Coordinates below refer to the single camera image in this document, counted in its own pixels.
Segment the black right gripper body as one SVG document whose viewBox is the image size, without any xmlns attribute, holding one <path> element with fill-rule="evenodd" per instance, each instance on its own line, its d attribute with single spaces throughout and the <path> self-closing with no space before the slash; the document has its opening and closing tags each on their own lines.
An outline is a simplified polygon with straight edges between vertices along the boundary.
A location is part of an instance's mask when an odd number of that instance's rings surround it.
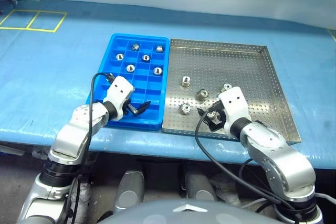
<svg viewBox="0 0 336 224">
<path fill-rule="evenodd" d="M 210 109 L 210 113 L 215 112 L 215 115 L 217 116 L 217 120 L 219 121 L 223 121 L 224 124 L 226 122 L 226 115 L 224 112 L 224 105 L 221 101 L 216 101 L 215 103 L 213 103 L 211 105 Z"/>
</svg>

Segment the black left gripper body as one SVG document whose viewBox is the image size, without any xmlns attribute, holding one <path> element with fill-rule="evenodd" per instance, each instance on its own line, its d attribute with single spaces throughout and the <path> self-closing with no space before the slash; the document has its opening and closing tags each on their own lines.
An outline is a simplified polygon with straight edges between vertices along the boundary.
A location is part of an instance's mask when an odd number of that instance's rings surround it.
<svg viewBox="0 0 336 224">
<path fill-rule="evenodd" d="M 123 110 L 123 115 L 127 115 L 131 110 L 129 109 L 129 104 L 131 102 L 131 99 L 128 98 L 125 103 L 123 104 L 122 110 Z"/>
</svg>

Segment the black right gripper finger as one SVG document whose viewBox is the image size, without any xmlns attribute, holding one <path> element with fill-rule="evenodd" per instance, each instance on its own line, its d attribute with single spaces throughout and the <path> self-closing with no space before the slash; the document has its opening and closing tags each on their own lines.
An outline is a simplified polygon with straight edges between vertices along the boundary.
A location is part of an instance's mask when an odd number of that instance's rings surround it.
<svg viewBox="0 0 336 224">
<path fill-rule="evenodd" d="M 209 130 L 211 132 L 216 132 L 224 127 L 224 122 L 219 121 L 218 123 L 215 123 L 214 121 L 210 120 L 209 122 Z"/>
<path fill-rule="evenodd" d="M 201 120 L 208 119 L 208 113 L 210 113 L 210 109 L 203 110 L 201 108 L 197 108 L 197 112 L 201 118 Z"/>
</svg>

